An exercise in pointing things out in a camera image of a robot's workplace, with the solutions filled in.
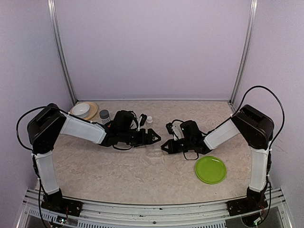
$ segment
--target wall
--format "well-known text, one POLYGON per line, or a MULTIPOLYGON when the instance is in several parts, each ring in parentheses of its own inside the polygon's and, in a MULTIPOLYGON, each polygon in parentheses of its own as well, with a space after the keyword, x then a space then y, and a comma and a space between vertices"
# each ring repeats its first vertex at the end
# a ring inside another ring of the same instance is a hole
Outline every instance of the wall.
MULTIPOLYGON (((37 181, 30 152, 17 141, 16 122, 36 106, 54 102, 69 109, 71 102, 47 1, 0 1, 0 28, 0 226, 10 228, 27 188, 37 181)), ((25 129, 26 120, 20 133, 28 145, 25 129)))
POLYGON ((250 0, 56 0, 79 100, 229 100, 250 0))
MULTIPOLYGON (((273 146, 271 180, 282 187, 296 227, 303 227, 304 205, 304 2, 260 1, 244 78, 236 106, 247 89, 264 85, 280 98, 286 114, 282 133, 273 146)), ((279 105, 257 89, 245 100, 280 127, 279 105)))

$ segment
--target white bowl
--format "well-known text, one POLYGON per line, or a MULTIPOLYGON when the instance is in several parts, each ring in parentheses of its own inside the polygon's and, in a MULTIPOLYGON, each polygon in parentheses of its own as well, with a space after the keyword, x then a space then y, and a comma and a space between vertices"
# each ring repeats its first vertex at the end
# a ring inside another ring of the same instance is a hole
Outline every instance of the white bowl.
POLYGON ((90 105, 87 103, 76 104, 72 108, 72 114, 80 118, 85 118, 90 113, 90 105))

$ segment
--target green plate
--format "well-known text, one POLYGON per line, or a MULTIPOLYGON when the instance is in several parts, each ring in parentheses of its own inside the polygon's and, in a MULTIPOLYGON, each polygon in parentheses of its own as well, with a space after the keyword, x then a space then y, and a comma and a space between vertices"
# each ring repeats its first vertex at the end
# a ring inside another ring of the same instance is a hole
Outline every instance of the green plate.
POLYGON ((207 184, 217 184, 226 177, 226 166, 219 158, 206 156, 199 159, 195 164, 197 177, 207 184))

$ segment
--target marble-patterned surface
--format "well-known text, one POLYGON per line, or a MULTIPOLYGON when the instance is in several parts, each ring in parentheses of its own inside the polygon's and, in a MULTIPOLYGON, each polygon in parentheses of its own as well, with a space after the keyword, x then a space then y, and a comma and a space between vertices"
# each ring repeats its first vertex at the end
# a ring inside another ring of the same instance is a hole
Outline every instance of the marble-patterned surface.
MULTIPOLYGON (((162 137, 159 146, 171 138, 165 125, 173 119, 194 120, 207 132, 231 114, 226 102, 96 103, 99 111, 110 111, 111 119, 118 110, 151 115, 153 129, 162 137)), ((101 121, 98 114, 93 121, 101 121)), ((59 137, 53 153, 57 180, 65 196, 114 203, 182 204, 244 196, 251 172, 251 153, 240 135, 209 154, 219 157, 227 167, 225 180, 215 185, 200 181, 194 170, 196 161, 186 161, 182 153, 150 158, 145 147, 117 151, 67 135, 59 137)), ((195 157, 190 152, 186 155, 195 157)))

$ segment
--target white bottle cap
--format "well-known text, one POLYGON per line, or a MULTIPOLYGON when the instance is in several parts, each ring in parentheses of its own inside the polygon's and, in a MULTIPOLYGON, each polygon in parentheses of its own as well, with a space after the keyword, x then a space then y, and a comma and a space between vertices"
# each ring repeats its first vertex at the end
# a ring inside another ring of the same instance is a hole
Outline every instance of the white bottle cap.
POLYGON ((148 124, 152 124, 152 123, 153 123, 153 118, 152 118, 152 116, 148 116, 148 117, 147 117, 147 123, 148 123, 148 124))

